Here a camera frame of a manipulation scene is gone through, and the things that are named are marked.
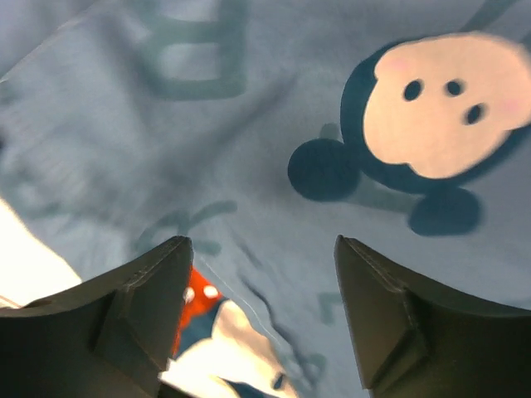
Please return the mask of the cream pillow with yellow edge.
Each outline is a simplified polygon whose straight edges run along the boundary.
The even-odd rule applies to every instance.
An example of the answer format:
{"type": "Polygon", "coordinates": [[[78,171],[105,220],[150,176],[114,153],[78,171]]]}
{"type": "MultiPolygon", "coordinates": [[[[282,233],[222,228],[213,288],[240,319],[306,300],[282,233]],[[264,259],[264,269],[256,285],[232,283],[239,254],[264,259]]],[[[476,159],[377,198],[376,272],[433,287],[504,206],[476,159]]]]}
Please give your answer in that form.
{"type": "Polygon", "coordinates": [[[2,308],[22,308],[81,283],[67,262],[38,240],[1,201],[0,295],[2,308]]]}

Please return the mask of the blue cartoon print pillowcase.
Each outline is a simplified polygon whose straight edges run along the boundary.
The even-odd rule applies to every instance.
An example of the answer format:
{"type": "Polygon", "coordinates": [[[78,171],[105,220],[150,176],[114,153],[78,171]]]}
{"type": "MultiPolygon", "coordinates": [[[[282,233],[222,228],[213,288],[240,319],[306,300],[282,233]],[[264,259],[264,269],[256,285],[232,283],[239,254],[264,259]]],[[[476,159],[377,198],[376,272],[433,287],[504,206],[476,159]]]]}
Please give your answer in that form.
{"type": "Polygon", "coordinates": [[[85,277],[181,233],[303,397],[360,397],[333,245],[357,237],[458,289],[530,305],[530,144],[465,184],[479,225],[425,237],[420,196],[361,176],[309,201],[291,154],[400,40],[530,43],[527,1],[4,1],[3,195],[85,277]]]}

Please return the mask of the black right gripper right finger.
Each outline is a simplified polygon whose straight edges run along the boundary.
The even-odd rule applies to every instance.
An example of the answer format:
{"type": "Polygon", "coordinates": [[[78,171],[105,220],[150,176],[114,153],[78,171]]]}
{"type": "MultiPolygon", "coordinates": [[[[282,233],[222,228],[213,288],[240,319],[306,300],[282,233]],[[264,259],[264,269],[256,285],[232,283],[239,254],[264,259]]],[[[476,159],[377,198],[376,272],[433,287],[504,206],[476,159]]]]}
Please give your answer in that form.
{"type": "Polygon", "coordinates": [[[530,313],[339,236],[334,259],[361,384],[373,397],[527,397],[530,313]]]}

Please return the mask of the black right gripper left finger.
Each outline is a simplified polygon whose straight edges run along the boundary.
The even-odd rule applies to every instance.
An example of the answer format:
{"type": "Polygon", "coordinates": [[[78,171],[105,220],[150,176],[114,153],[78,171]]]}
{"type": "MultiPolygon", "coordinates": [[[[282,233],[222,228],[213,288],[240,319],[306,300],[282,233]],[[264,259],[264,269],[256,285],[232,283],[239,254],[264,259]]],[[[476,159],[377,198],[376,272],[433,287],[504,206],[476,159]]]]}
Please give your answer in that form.
{"type": "Polygon", "coordinates": [[[173,354],[192,269],[175,236],[116,269],[1,312],[4,397],[175,397],[173,354]]]}

